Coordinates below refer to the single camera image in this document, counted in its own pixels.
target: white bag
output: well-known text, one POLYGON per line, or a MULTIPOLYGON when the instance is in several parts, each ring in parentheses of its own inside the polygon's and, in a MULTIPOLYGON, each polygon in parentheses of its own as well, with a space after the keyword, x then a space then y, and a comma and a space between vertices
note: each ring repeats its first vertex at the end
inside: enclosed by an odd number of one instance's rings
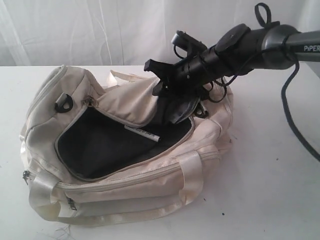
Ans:
MULTIPOLYGON (((149 124, 158 82, 111 71, 103 89, 82 68, 61 66, 49 75, 20 136, 29 203, 43 219, 90 226, 144 221, 199 195, 231 147, 232 92, 220 103, 202 102, 206 119, 159 127, 149 124), (128 83, 118 86, 116 78, 128 83)), ((222 94, 219 86, 210 92, 222 94)))

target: table surface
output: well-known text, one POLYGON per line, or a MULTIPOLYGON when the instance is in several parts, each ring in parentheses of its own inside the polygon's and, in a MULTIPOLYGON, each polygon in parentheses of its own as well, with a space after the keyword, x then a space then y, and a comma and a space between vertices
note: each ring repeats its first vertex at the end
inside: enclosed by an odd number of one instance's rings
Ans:
MULTIPOLYGON (((261 240, 319 239, 320 163, 289 128, 280 98, 292 72, 254 70, 234 94, 232 150, 202 194, 169 216, 95 228, 42 220, 29 206, 19 133, 38 87, 54 66, 0 67, 0 239, 2 240, 261 240)), ((104 84, 109 71, 151 76, 142 66, 84 66, 104 84)), ((320 80, 306 65, 288 89, 292 116, 320 151, 320 80)))

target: black strap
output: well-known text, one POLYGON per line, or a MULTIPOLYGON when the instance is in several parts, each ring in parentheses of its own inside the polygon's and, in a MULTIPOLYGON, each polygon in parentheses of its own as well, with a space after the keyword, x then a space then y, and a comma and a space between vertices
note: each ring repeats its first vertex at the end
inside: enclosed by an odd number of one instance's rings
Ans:
POLYGON ((271 28, 273 28, 275 26, 280 25, 279 21, 272 22, 272 16, 271 16, 270 7, 267 4, 265 4, 264 2, 260 2, 260 3, 258 3, 257 5, 254 6, 254 14, 255 14, 255 17, 256 17, 258 23, 264 29, 271 29, 271 28), (259 7, 263 7, 264 8, 264 10, 266 12, 266 21, 261 16, 259 7))

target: black bag lining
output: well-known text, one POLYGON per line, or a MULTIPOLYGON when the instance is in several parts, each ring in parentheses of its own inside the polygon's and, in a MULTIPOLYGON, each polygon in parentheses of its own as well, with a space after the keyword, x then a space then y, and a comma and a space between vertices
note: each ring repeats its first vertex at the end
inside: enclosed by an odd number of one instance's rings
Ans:
POLYGON ((156 142, 89 107, 58 139, 56 151, 74 175, 97 179, 161 154, 179 142, 191 127, 189 118, 174 125, 142 127, 160 136, 156 142))

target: bag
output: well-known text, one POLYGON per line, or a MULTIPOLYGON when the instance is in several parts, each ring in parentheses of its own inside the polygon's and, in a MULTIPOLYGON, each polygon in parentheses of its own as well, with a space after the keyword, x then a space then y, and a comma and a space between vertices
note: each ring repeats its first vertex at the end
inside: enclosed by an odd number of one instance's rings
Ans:
MULTIPOLYGON (((88 226, 144 221, 199 195, 231 147, 232 92, 219 103, 203 101, 205 119, 163 125, 152 122, 158 82, 111 71, 104 89, 86 69, 61 66, 49 75, 20 136, 29 203, 43 219, 88 226)), ((219 86, 210 92, 222 95, 219 86)))

